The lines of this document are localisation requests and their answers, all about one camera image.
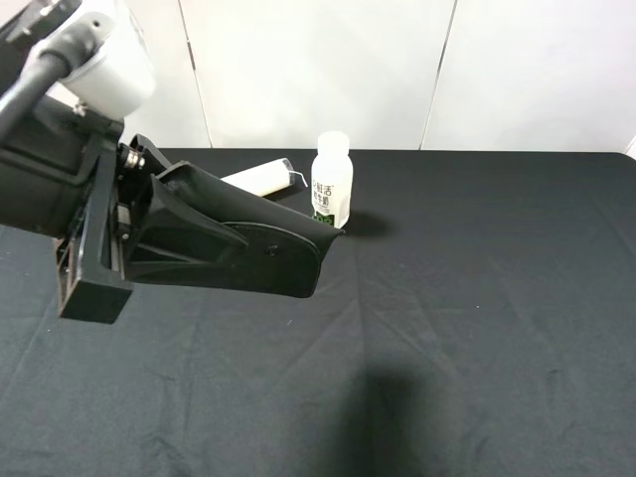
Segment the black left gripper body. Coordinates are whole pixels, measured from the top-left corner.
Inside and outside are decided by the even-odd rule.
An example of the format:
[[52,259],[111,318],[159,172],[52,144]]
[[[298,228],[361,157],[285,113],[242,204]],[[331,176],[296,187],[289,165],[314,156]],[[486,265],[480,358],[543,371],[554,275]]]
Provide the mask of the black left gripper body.
[[61,317],[112,324],[133,286],[124,272],[132,205],[171,164],[145,136],[43,97],[1,143],[1,223],[54,243]]

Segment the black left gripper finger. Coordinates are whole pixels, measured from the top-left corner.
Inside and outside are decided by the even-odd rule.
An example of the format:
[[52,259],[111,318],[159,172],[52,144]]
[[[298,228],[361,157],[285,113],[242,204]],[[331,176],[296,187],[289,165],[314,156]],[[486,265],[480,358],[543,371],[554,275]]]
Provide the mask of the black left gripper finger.
[[296,298],[314,293],[341,233],[189,162],[151,176],[130,218],[130,281]]

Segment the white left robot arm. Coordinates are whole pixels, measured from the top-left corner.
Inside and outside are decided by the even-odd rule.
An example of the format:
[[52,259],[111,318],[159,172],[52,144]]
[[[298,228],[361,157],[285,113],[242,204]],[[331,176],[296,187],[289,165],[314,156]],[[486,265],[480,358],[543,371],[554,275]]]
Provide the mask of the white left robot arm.
[[50,237],[59,313],[111,324],[136,283],[306,298],[338,231],[121,141],[152,94],[120,1],[32,1],[1,29],[1,222]]

